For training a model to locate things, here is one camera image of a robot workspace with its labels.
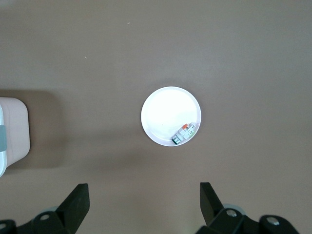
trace table surface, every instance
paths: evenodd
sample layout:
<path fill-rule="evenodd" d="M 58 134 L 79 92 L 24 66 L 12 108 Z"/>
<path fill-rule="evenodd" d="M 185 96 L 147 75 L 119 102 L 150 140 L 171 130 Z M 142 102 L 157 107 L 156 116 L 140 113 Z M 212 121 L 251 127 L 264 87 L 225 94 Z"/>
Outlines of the table surface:
<path fill-rule="evenodd" d="M 26 104 L 31 138 L 0 178 L 0 219 L 88 183 L 78 234 L 193 234 L 208 181 L 250 218 L 312 233 L 311 25 L 310 0 L 0 0 L 0 97 Z M 141 126 L 165 86 L 202 111 L 180 147 Z"/>

